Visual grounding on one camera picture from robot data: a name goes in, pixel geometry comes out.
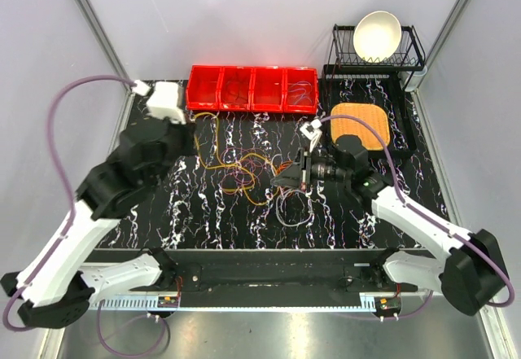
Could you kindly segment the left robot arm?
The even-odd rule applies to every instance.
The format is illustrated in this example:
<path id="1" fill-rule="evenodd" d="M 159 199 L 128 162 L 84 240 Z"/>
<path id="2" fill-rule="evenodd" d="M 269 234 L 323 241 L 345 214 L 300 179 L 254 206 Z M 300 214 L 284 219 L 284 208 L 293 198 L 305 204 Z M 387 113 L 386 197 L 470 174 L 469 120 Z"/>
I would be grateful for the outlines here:
<path id="1" fill-rule="evenodd" d="M 130 210 L 153 195 L 177 159 L 192 156 L 195 123 L 149 119 L 120 133 L 118 147 L 93 167 L 76 191 L 69 214 L 37 258 L 20 272 L 6 273 L 1 287 L 9 304 L 22 301 L 21 326 L 2 315 L 10 331 L 61 329 L 92 305 L 140 287 L 175 285 L 176 264 L 159 248 L 94 273 L 81 265 Z"/>

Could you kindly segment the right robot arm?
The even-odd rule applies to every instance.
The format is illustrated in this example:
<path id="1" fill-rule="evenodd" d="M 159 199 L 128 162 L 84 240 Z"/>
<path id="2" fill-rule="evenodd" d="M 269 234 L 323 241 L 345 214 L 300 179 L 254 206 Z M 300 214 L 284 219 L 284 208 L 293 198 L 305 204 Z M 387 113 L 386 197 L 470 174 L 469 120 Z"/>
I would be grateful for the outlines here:
<path id="1" fill-rule="evenodd" d="M 497 239 L 487 230 L 472 233 L 414 202 L 397 189 L 397 182 L 376 172 L 360 139 L 344 135 L 332 152 L 323 155 L 300 149 L 296 159 L 279 174 L 274 186 L 306 191 L 314 182 L 341 185 L 352 204 L 386 221 L 429 251 L 416 256 L 386 251 L 372 264 L 370 281 L 387 291 L 409 284 L 439 292 L 460 313 L 473 316 L 502 289 L 514 299 Z"/>

